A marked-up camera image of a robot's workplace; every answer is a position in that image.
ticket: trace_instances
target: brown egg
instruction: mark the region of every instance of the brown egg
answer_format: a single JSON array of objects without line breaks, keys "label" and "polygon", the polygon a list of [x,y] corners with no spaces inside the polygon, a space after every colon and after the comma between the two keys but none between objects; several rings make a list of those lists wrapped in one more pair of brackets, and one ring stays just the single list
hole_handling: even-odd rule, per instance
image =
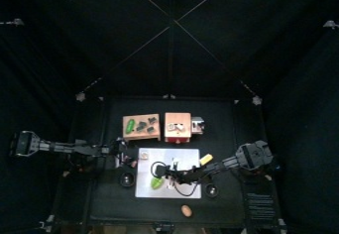
[{"label": "brown egg", "polygon": [[188,205],[182,205],[181,206],[181,212],[182,212],[185,217],[190,217],[190,215],[192,215],[192,209],[189,208]]}]

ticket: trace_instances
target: black backdrop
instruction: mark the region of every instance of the black backdrop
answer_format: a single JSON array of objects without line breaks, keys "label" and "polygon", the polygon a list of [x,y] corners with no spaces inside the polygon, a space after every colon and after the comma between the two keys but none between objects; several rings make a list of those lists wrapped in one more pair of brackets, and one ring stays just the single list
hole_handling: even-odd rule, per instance
[{"label": "black backdrop", "polygon": [[43,156],[7,162],[10,134],[33,130],[65,140],[74,95],[101,78],[85,94],[238,99],[252,97],[242,81],[262,98],[268,140],[285,163],[285,220],[337,232],[339,36],[321,28],[337,19],[336,4],[1,0],[0,21],[21,18],[25,26],[0,26],[0,226],[45,219],[53,196]]}]

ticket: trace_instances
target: black mat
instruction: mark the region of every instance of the black mat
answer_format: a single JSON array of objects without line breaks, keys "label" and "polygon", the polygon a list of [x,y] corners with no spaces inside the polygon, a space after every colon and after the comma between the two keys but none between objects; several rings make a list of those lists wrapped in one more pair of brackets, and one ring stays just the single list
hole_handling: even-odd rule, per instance
[{"label": "black mat", "polygon": [[[107,142],[121,135],[122,116],[158,113],[162,124],[165,112],[189,112],[192,116],[201,116],[206,123],[204,135],[194,135],[190,143],[181,145],[164,143],[162,136],[161,142],[155,139],[130,141],[127,144],[130,155],[137,153],[137,148],[196,148],[200,149],[201,156],[212,154],[213,161],[218,162],[234,154],[238,144],[264,139],[260,111],[249,101],[234,104],[233,101],[111,99],[105,105],[102,140]],[[164,199],[135,198],[134,186],[125,188],[117,183],[122,172],[123,169],[109,170],[98,178],[90,201],[91,221],[103,223],[168,221],[176,225],[226,227],[242,225],[241,188],[230,173],[214,175],[214,184],[220,189],[216,198],[208,198],[202,191],[201,199]],[[188,204],[193,210],[190,218],[181,214],[182,204]]]}]

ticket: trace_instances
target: black table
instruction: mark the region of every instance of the black table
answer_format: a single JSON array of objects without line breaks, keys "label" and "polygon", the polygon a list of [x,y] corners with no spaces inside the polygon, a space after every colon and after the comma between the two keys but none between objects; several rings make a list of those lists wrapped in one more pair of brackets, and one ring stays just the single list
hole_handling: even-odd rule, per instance
[{"label": "black table", "polygon": [[[162,129],[165,112],[189,112],[205,121],[204,135],[193,135],[188,144],[168,144],[155,139],[130,141],[127,154],[135,156],[138,148],[198,149],[200,156],[210,154],[213,162],[230,157],[238,145],[257,140],[265,141],[260,107],[252,100],[200,99],[141,99],[110,98],[87,100],[79,104],[74,118],[70,140],[82,139],[91,144],[106,144],[121,135],[121,117],[158,113]],[[61,178],[54,213],[57,222],[95,224],[169,224],[212,228],[240,228],[249,222],[244,192],[248,191],[238,179],[237,171],[214,175],[213,183],[220,189],[210,198],[202,191],[201,199],[135,198],[134,186],[122,187],[118,177],[129,167],[111,169],[109,163],[97,178],[69,175]],[[274,196],[273,184],[264,179],[250,186]],[[186,218],[180,211],[186,204],[193,216]]]}]

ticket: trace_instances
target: green toy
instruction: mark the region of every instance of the green toy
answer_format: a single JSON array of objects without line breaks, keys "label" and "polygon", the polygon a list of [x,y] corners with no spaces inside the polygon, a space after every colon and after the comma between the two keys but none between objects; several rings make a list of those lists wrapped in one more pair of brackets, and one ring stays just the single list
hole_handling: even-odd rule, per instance
[{"label": "green toy", "polygon": [[155,189],[161,186],[162,183],[164,183],[162,178],[153,177],[151,181],[150,181],[150,186],[151,186],[153,189]]},{"label": "green toy", "polygon": [[126,126],[125,126],[125,134],[129,134],[131,132],[133,125],[134,125],[134,120],[129,119],[127,123],[126,123]]}]

